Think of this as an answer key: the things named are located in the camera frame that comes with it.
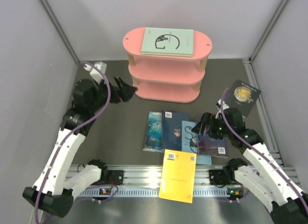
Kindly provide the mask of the light blue thin book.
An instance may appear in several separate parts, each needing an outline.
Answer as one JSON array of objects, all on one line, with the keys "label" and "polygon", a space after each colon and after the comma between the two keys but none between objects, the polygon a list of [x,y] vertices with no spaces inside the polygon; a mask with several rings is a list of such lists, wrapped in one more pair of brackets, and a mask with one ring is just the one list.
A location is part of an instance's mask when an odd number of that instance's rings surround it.
[{"label": "light blue thin book", "polygon": [[212,158],[206,155],[199,155],[197,135],[192,132],[195,122],[181,122],[181,150],[182,152],[195,153],[197,165],[212,165]]}]

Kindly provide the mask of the purple blue cover book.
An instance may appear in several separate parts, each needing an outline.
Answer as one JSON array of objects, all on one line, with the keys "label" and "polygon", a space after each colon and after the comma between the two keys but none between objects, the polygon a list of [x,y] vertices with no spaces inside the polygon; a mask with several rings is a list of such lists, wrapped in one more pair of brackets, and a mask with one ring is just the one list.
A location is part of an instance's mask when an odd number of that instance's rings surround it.
[{"label": "purple blue cover book", "polygon": [[228,153],[228,148],[226,145],[226,138],[223,139],[213,139],[210,138],[205,132],[203,135],[197,136],[198,142],[198,154],[217,157],[217,158],[226,158]]}]

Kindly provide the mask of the dark navy hardcover book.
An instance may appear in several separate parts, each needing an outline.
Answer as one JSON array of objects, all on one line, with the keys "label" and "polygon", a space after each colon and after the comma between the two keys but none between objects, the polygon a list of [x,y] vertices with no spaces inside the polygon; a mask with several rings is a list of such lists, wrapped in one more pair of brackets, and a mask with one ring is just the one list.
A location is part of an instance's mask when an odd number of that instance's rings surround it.
[{"label": "dark navy hardcover book", "polygon": [[171,110],[162,110],[162,149],[181,151],[181,124],[189,121],[190,114]]}]

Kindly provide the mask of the teal ocean cover book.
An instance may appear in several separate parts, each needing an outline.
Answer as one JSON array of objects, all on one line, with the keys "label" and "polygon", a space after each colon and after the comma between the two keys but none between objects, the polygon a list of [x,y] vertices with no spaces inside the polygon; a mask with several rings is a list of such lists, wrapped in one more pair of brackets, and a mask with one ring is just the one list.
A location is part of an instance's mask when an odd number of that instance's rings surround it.
[{"label": "teal ocean cover book", "polygon": [[163,152],[162,150],[162,113],[150,111],[143,151]]}]

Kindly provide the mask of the yellow book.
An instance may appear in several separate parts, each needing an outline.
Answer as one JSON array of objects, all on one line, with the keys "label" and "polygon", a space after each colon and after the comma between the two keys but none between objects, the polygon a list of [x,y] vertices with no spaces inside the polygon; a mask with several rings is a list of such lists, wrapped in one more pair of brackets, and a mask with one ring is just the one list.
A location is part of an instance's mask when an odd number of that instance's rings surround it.
[{"label": "yellow book", "polygon": [[165,150],[159,198],[189,204],[193,202],[196,157],[195,153]]}]

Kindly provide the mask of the grey-green book with black circle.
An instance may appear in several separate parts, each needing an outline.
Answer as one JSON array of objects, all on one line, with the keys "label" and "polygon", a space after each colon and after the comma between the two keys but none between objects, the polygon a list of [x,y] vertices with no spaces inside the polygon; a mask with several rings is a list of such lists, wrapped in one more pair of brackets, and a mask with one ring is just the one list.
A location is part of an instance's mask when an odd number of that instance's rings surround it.
[{"label": "grey-green book with black circle", "polygon": [[154,28],[145,29],[141,54],[192,57],[194,30]]}]

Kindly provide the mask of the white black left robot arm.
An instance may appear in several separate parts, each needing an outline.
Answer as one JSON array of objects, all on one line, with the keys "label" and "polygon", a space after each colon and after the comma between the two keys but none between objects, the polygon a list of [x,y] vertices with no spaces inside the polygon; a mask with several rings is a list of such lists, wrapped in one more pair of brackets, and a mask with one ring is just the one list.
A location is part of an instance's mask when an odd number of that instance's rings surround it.
[{"label": "white black left robot arm", "polygon": [[105,184],[109,178],[107,165],[99,159],[88,162],[85,168],[66,180],[75,154],[99,115],[109,103],[129,101],[137,87],[115,78],[116,86],[109,81],[79,80],[72,91],[71,107],[62,118],[58,137],[51,156],[39,178],[23,191],[23,198],[42,210],[63,218],[71,210],[74,200],[89,186]]}]

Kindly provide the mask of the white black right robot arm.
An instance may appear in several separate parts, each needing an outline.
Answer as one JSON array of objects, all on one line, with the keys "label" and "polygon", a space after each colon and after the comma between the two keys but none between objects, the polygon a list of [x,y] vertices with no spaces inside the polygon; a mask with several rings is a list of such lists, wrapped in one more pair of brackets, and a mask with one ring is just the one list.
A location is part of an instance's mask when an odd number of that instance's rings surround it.
[{"label": "white black right robot arm", "polygon": [[224,166],[230,184],[244,185],[267,209],[275,224],[306,224],[308,195],[281,168],[260,135],[246,127],[237,108],[224,108],[217,114],[205,112],[192,131],[222,140],[228,138],[243,158]]}]

